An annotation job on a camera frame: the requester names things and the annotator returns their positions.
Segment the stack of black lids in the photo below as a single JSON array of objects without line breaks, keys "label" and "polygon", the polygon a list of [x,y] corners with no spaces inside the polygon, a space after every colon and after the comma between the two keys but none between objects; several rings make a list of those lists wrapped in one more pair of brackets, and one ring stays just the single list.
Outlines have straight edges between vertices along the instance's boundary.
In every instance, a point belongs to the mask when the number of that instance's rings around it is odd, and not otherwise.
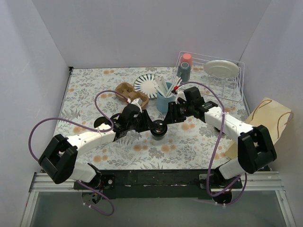
[{"label": "stack of black lids", "polygon": [[108,120],[106,117],[99,117],[94,121],[94,128],[99,127],[100,125],[105,124],[111,126],[110,120]]}]

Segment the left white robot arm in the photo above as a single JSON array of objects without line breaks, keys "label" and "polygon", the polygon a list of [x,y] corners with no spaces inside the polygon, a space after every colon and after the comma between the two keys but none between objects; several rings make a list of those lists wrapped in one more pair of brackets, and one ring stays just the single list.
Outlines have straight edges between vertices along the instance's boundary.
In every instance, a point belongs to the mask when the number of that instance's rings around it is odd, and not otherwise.
[{"label": "left white robot arm", "polygon": [[100,145],[125,136],[128,131],[143,132],[156,129],[147,111],[134,104],[128,104],[122,113],[111,120],[113,125],[106,120],[93,131],[69,137],[58,134],[52,138],[38,163],[55,184],[72,179],[84,182],[90,189],[98,188],[101,183],[99,176],[101,172],[90,163],[79,162],[77,158]]}]

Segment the blue striped plate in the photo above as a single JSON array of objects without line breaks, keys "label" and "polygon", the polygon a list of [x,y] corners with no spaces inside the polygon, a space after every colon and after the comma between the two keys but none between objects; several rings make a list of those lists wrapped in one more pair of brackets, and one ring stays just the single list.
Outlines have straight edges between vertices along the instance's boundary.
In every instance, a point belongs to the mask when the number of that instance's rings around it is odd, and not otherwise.
[{"label": "blue striped plate", "polygon": [[143,92],[148,96],[149,99],[157,98],[157,86],[156,78],[158,76],[155,74],[143,74],[140,75],[133,84],[135,91]]}]

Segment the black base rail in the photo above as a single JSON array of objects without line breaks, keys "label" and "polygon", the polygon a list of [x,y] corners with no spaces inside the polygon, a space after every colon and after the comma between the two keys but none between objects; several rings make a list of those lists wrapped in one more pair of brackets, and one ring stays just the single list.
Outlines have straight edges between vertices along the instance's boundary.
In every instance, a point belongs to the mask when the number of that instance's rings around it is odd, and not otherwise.
[{"label": "black base rail", "polygon": [[102,170],[103,190],[110,199],[198,198],[211,199],[206,190],[206,169]]}]

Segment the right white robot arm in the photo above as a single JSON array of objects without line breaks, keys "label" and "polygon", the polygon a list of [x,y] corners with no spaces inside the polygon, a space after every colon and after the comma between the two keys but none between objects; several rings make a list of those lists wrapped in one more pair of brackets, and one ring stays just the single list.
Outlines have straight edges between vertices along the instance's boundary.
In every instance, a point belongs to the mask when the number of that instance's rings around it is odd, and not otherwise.
[{"label": "right white robot arm", "polygon": [[184,122],[193,116],[220,129],[237,144],[237,157],[221,165],[214,176],[215,184],[227,187],[233,177],[253,174],[277,158],[269,130],[264,125],[252,126],[223,111],[218,104],[205,102],[197,87],[172,91],[175,101],[168,104],[164,124]]}]

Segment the blue straw holder cup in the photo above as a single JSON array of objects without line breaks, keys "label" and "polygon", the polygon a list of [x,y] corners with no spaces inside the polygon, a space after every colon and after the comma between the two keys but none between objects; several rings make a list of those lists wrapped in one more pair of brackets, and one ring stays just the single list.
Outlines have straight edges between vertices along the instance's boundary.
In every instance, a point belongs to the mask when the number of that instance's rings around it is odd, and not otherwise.
[{"label": "blue straw holder cup", "polygon": [[174,94],[170,94],[166,96],[167,90],[159,88],[156,86],[157,91],[157,99],[156,99],[156,107],[160,113],[166,114],[168,111],[169,102],[174,102],[176,96]]}]

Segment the dark teal cup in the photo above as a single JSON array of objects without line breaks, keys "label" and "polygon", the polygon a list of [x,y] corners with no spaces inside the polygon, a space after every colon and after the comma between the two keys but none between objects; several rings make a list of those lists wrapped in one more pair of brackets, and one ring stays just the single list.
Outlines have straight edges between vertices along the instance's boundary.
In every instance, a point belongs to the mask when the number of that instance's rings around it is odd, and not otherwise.
[{"label": "dark teal cup", "polygon": [[181,78],[182,83],[186,83],[190,79],[191,66],[187,62],[182,62],[178,66],[177,77]]}]

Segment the cream white plate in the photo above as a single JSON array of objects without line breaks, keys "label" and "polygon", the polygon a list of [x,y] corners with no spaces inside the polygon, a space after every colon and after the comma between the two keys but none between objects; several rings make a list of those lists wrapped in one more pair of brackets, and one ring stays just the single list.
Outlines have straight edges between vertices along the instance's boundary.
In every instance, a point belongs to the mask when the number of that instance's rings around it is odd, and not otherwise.
[{"label": "cream white plate", "polygon": [[217,78],[233,78],[239,74],[240,68],[230,61],[214,60],[204,65],[204,71]]}]

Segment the dark paper coffee cup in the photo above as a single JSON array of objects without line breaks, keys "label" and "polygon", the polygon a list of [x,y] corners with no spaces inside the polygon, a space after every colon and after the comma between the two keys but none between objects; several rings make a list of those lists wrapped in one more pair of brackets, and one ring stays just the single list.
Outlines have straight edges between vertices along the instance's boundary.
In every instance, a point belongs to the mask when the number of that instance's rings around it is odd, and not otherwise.
[{"label": "dark paper coffee cup", "polygon": [[153,134],[152,137],[155,140],[162,140],[164,138],[164,134]]}]

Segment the brown paper bag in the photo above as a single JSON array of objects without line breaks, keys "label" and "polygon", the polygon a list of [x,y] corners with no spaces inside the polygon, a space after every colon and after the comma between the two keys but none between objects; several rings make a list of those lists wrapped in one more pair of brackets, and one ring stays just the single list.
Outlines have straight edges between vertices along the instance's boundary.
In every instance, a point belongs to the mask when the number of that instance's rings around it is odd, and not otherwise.
[{"label": "brown paper bag", "polygon": [[275,146],[277,158],[280,158],[282,149],[277,142],[293,117],[294,113],[291,109],[271,98],[265,97],[251,114],[242,121],[252,126],[264,125],[267,127]]}]

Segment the brown cardboard cup carrier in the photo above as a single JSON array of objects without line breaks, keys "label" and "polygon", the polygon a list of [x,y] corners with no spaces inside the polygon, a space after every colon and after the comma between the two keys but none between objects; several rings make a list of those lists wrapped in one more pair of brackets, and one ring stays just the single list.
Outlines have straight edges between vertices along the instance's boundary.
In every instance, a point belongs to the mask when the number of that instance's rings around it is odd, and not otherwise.
[{"label": "brown cardboard cup carrier", "polygon": [[123,82],[123,83],[119,84],[115,88],[115,91],[122,94],[123,96],[131,99],[131,101],[133,101],[136,98],[140,98],[142,100],[142,103],[141,103],[142,109],[145,109],[149,103],[149,98],[145,93],[136,91],[134,89],[133,85],[131,85],[127,82]]}]

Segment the black coffee cup lid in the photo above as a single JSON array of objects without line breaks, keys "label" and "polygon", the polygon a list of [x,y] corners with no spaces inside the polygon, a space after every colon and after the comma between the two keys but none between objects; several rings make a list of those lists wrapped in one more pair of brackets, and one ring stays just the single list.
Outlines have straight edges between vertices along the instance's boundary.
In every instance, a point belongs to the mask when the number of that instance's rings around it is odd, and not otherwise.
[{"label": "black coffee cup lid", "polygon": [[156,125],[156,129],[151,130],[152,134],[166,134],[168,127],[167,125],[162,125],[163,120],[155,120],[153,123]]}]

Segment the pink cup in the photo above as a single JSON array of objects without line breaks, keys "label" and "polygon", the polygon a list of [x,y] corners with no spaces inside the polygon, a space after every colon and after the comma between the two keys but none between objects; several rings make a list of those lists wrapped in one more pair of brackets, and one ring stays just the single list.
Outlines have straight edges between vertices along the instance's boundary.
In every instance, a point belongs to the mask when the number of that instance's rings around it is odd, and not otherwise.
[{"label": "pink cup", "polygon": [[192,67],[192,55],[190,53],[184,53],[181,58],[181,63],[188,63]]}]

